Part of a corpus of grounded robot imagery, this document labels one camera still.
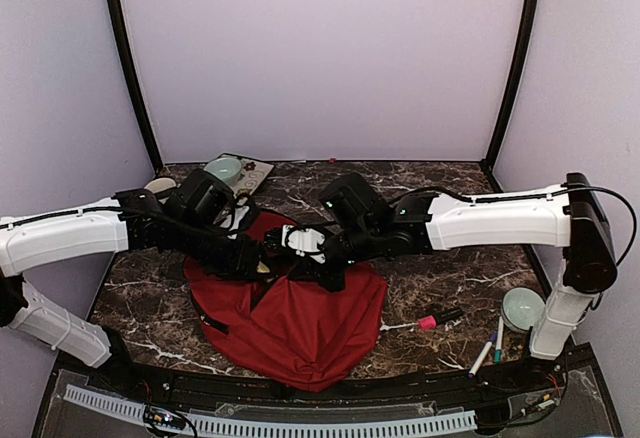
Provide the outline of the red student backpack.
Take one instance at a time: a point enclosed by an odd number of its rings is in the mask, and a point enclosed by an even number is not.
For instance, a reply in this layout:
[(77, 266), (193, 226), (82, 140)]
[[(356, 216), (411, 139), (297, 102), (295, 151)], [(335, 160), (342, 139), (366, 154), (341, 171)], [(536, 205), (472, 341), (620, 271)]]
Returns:
[(227, 281), (195, 260), (183, 274), (201, 329), (235, 365), (300, 390), (320, 392), (346, 378), (376, 346), (387, 282), (370, 265), (351, 267), (344, 290), (289, 279)]

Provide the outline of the pink black highlighter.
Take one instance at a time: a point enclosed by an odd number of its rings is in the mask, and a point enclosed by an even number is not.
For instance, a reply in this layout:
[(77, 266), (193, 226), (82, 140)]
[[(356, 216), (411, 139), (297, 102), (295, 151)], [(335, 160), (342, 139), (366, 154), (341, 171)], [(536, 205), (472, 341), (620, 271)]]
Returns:
[(418, 320), (418, 326), (422, 331), (431, 330), (438, 327), (441, 324), (455, 321), (461, 318), (464, 315), (464, 312), (459, 307), (443, 310), (440, 312), (435, 312), (430, 314), (424, 318)]

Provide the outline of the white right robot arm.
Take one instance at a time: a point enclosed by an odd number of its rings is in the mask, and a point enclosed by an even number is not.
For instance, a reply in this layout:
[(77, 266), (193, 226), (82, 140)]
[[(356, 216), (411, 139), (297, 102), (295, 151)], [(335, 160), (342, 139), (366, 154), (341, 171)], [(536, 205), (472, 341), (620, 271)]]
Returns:
[(298, 257), (297, 275), (330, 291), (344, 288), (348, 269), (376, 258), (479, 246), (561, 250), (560, 276), (529, 334), (530, 354), (510, 371), (511, 384), (530, 392), (547, 378), (547, 360), (560, 356), (591, 302), (618, 277), (600, 192), (583, 174), (569, 173), (561, 184), (530, 191), (463, 195), (432, 186), (386, 200), (352, 173), (319, 195), (329, 223), (281, 225), (266, 233), (266, 247)]

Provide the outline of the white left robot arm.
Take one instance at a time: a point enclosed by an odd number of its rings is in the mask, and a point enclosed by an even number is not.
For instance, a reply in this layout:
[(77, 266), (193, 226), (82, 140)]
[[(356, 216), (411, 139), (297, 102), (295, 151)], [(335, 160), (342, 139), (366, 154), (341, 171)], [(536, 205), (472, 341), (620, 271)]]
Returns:
[(267, 254), (247, 234), (256, 215), (248, 193), (235, 194), (203, 169), (182, 182), (146, 187), (59, 211), (1, 220), (1, 324), (101, 369), (120, 394), (141, 385), (120, 334), (87, 322), (46, 298), (25, 272), (90, 255), (146, 249), (177, 251), (218, 277), (258, 281)]

